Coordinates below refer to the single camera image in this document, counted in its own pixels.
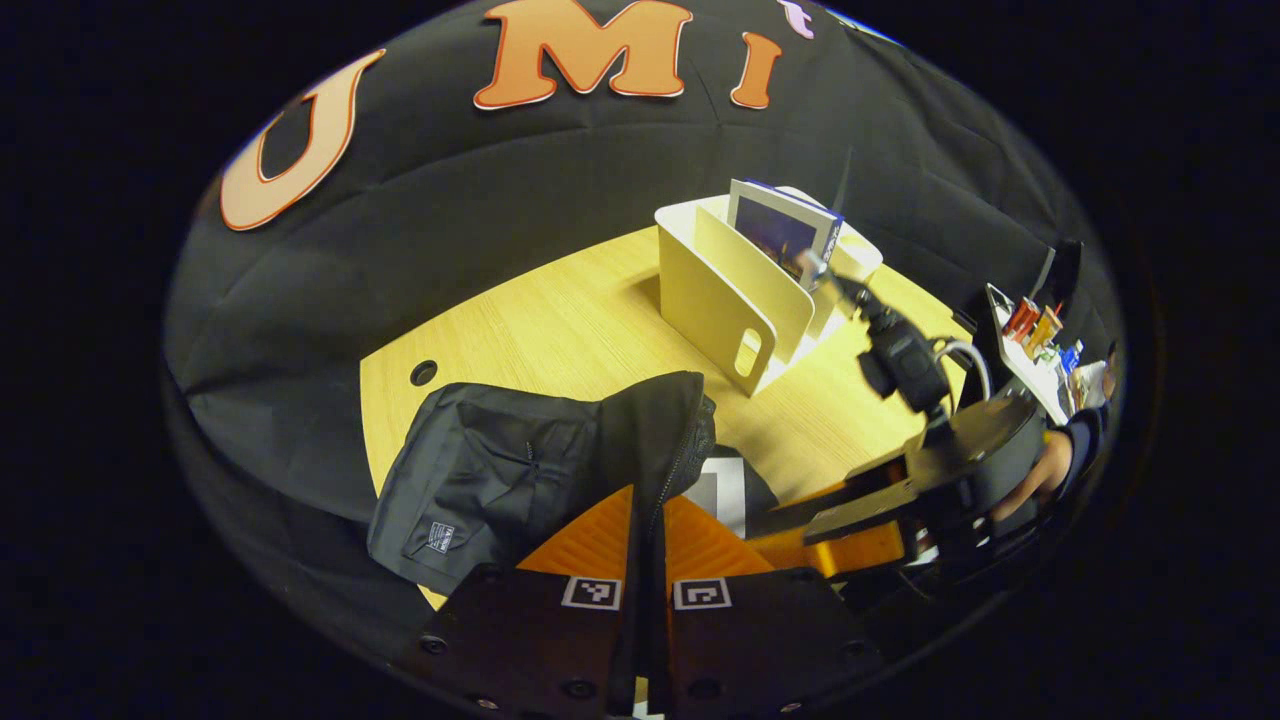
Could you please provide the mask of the black backdrop cloth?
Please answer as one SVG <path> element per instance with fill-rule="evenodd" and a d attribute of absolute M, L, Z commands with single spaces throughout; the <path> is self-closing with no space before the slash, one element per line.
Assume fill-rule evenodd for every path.
<path fill-rule="evenodd" d="M 829 201 L 888 265 L 974 313 L 986 282 L 1036 282 L 1083 243 L 1066 336 L 1088 359 L 1126 333 L 1103 243 L 1039 149 L 978 94 L 812 0 L 810 38 L 777 0 L 579 0 L 604 23 L 691 13 L 668 97 L 573 91 L 484 110 L 500 26 L 479 0 L 388 41 L 362 73 L 353 133 L 303 196 L 244 231 L 223 179 L 180 251 L 163 387 L 206 439 L 192 489 L 242 562 L 328 623 L 424 618 L 428 601 L 364 547 L 375 505 L 357 364 L 503 281 L 637 229 L 662 204 L 742 173 Z"/>

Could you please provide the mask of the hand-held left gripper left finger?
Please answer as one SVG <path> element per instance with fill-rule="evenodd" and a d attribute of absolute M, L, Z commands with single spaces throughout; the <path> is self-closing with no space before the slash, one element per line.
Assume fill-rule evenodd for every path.
<path fill-rule="evenodd" d="M 628 717 L 634 487 L 511 568 L 477 565 L 412 643 L 412 675 L 483 717 Z"/>

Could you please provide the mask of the orange drink cup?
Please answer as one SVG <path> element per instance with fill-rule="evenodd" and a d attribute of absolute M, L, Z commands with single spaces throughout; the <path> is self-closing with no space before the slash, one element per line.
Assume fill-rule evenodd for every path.
<path fill-rule="evenodd" d="M 1053 306 L 1044 305 L 1027 336 L 1024 350 L 1028 357 L 1036 359 L 1043 347 L 1061 331 L 1062 323 Z"/>

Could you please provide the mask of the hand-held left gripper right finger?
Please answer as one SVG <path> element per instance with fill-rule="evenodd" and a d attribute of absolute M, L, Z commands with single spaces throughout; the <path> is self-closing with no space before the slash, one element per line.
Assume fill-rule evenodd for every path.
<path fill-rule="evenodd" d="M 876 675 L 879 646 L 810 568 L 778 569 L 689 498 L 660 519 L 667 717 L 788 717 Z"/>

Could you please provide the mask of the white office desk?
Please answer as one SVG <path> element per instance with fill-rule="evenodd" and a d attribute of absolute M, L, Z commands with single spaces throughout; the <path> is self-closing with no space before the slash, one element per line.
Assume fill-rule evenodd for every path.
<path fill-rule="evenodd" d="M 1004 325 L 1012 316 L 1015 302 L 991 283 L 986 284 L 986 300 L 989 306 L 996 333 L 996 347 L 1002 364 L 1012 373 L 1016 384 L 1029 391 L 1055 424 L 1065 424 L 1076 411 L 1068 387 L 1068 374 L 1060 359 L 1037 363 L 1027 356 L 1019 343 L 1004 336 Z"/>

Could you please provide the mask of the black monitor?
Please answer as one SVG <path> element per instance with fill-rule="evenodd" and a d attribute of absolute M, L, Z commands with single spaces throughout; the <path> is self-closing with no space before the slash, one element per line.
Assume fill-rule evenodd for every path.
<path fill-rule="evenodd" d="M 1082 264 L 1083 243 L 1079 240 L 1062 240 L 1046 258 L 1039 277 L 1032 288 L 1030 300 L 1044 307 L 1061 313 L 1073 296 Z"/>

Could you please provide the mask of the white bookshelf organizer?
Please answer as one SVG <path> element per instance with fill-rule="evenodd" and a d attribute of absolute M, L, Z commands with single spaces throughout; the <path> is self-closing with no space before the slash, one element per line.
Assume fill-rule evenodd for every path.
<path fill-rule="evenodd" d="M 813 291 L 727 220 L 721 195 L 655 210 L 660 315 L 751 397 L 849 323 L 829 279 Z"/>

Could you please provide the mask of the black schoolbag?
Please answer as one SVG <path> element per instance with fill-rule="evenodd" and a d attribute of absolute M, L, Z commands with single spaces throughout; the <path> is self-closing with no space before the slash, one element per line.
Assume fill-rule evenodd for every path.
<path fill-rule="evenodd" d="M 449 594 L 483 564 L 509 568 L 612 495 L 628 489 L 622 541 L 646 541 L 658 507 L 736 457 L 716 442 L 696 372 L 673 372 L 599 401 L 476 383 L 431 392 L 385 478 L 370 556 Z"/>

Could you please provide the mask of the dark blue book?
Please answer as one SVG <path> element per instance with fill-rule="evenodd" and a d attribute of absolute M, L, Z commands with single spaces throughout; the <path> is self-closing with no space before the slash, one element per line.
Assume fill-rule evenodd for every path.
<path fill-rule="evenodd" d="M 726 222 L 808 292 L 817 290 L 844 217 L 796 190 L 732 179 Z"/>

